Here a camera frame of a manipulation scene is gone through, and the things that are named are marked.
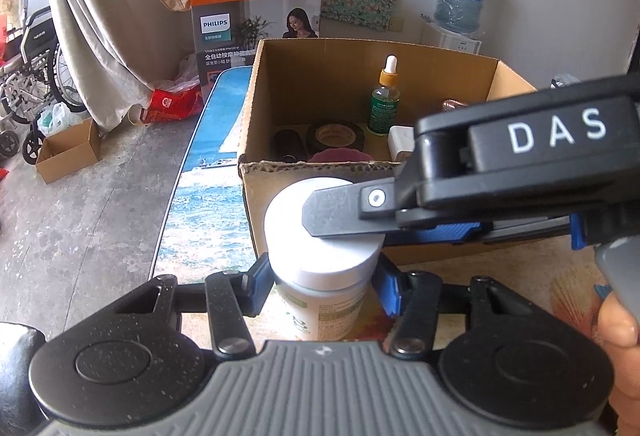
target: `dropper bottle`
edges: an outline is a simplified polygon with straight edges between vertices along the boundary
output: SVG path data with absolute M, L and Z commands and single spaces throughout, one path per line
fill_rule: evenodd
M 400 91 L 396 87 L 398 78 L 398 59 L 389 55 L 386 66 L 380 72 L 380 86 L 371 93 L 371 107 L 367 128 L 373 134 L 383 136 L 389 134 L 389 129 L 396 120 Z

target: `wall outlet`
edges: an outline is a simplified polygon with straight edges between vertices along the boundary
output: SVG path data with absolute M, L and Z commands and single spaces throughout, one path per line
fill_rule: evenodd
M 387 27 L 389 31 L 402 31 L 402 28 L 404 28 L 404 17 L 394 16 L 389 19 Z

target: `white rubber dropper bulb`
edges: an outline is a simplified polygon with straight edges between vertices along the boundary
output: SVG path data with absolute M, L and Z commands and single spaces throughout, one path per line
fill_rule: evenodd
M 395 75 L 397 66 L 398 59 L 394 55 L 389 55 L 389 57 L 386 58 L 385 73 L 388 73 L 389 75 Z

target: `hand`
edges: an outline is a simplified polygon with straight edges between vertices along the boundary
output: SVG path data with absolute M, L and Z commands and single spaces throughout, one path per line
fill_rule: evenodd
M 598 314 L 598 332 L 613 363 L 609 403 L 618 413 L 620 436 L 640 436 L 640 345 L 638 322 L 610 293 Z

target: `black leather object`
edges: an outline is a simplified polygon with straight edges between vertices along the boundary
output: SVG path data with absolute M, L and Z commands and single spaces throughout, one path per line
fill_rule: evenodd
M 0 435 L 29 434 L 45 418 L 31 393 L 29 364 L 44 344 L 42 332 L 0 322 Z

